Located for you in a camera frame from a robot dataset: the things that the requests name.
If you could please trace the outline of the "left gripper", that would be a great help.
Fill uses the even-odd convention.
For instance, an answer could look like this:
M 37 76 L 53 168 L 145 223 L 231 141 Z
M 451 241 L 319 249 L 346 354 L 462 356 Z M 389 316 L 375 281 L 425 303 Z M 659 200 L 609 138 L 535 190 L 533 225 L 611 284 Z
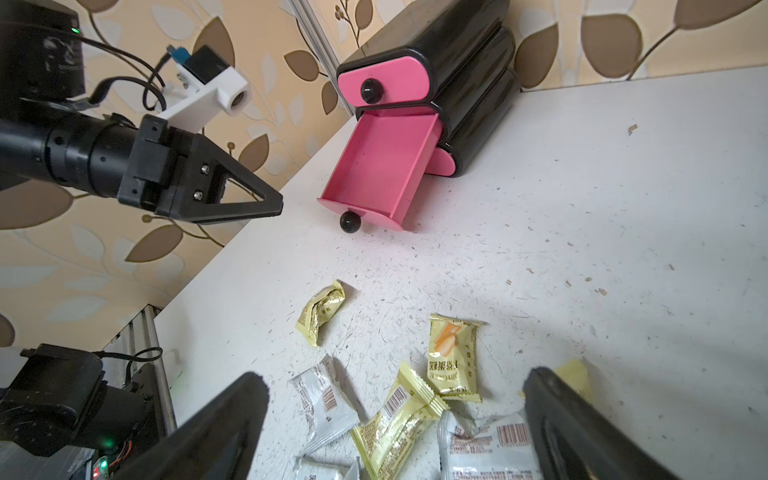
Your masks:
M 279 191 L 210 139 L 153 115 L 144 116 L 136 131 L 117 200 L 197 224 L 274 217 L 283 210 Z

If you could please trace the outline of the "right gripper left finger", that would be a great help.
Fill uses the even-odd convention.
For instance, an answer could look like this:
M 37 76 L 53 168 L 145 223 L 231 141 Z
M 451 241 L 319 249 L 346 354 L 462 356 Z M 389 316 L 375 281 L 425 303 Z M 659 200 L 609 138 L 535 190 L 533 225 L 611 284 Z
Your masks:
M 246 372 L 169 437 L 121 468 L 118 479 L 245 479 L 269 405 L 263 378 Z

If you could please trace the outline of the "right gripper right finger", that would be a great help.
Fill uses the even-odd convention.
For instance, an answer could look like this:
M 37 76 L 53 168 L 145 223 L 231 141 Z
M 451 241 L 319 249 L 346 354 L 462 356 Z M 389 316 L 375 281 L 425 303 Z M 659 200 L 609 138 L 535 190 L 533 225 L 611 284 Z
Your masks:
M 523 392 L 532 445 L 545 479 L 676 477 L 551 369 L 532 369 Z

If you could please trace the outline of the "pink bottom drawer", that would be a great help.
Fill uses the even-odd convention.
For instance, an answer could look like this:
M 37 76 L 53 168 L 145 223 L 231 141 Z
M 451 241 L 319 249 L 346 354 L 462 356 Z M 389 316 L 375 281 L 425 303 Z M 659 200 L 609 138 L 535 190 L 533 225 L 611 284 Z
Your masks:
M 453 176 L 456 173 L 456 163 L 453 156 L 446 150 L 437 147 L 427 164 L 425 173 L 440 177 Z

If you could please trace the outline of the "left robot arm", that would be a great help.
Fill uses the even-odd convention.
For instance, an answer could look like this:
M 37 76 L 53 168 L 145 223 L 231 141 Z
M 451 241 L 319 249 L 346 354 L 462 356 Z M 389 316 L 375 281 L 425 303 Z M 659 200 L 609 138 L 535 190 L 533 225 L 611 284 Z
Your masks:
M 152 67 L 141 84 L 159 111 L 139 123 L 89 115 L 113 79 L 85 87 L 77 13 L 55 1 L 1 5 L 1 187 L 30 180 L 113 198 L 171 221 L 218 224 L 274 217 L 282 195 L 203 134 L 217 114 L 247 105 L 248 82 L 209 47 L 169 47 L 189 96 L 169 105 Z M 125 383 L 107 383 L 107 353 L 43 344 L 1 392 L 1 437 L 50 457 L 73 446 L 114 460 L 136 457 L 175 427 L 148 348 L 125 356 Z

